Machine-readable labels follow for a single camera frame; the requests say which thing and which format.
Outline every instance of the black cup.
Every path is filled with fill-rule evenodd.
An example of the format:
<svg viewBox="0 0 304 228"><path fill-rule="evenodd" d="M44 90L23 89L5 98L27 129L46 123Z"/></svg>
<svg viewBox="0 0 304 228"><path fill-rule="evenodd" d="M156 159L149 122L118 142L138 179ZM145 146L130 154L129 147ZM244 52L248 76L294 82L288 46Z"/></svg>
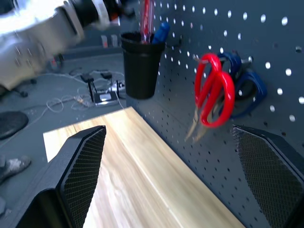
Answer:
<svg viewBox="0 0 304 228"><path fill-rule="evenodd" d="M139 100L151 98L155 92L165 43L143 44L139 32L124 33L121 35L121 40L126 93Z"/></svg>

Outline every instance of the floor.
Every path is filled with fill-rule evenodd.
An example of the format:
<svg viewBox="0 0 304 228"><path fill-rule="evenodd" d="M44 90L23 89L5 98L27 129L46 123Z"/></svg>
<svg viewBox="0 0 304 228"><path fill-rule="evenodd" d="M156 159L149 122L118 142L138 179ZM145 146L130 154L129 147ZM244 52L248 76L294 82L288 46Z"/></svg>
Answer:
<svg viewBox="0 0 304 228"><path fill-rule="evenodd" d="M62 72L81 67L78 72L88 72L90 70L112 70L124 72L123 56L121 54L69 60L65 62ZM16 93L10 93L0 100L0 112L22 110L29 117L29 124L36 121L45 110L46 103L52 98L61 98L65 95L77 95L88 93L85 85L80 82L59 76L41 76L37 78L36 85L22 85L22 90L28 92L27 98L21 98ZM104 115L121 109L119 104L112 106L92 107L84 111L71 108L72 102L64 103L64 110L60 113L54 113L50 110L37 122L27 129L19 132L14 138L6 141L0 141L0 153L5 154L8 159L27 155L32 159L32 164L24 172L6 180L0 185L0 196L2 196L10 209L14 208L19 197L25 191L35 174L41 167L46 165L46 150L43 141L43 133L64 127L70 124L87 120L93 117ZM53 107L60 110L61 105Z"/></svg>

